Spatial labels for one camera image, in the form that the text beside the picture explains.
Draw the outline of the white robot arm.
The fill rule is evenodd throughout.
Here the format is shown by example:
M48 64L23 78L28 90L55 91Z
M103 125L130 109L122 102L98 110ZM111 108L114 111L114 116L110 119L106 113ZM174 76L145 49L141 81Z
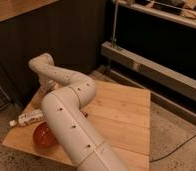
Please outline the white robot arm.
M81 72L55 66L48 53L31 59L29 67L44 78L42 85L49 81L61 85L42 99L41 110L77 171L130 171L81 112L96 95L94 80Z

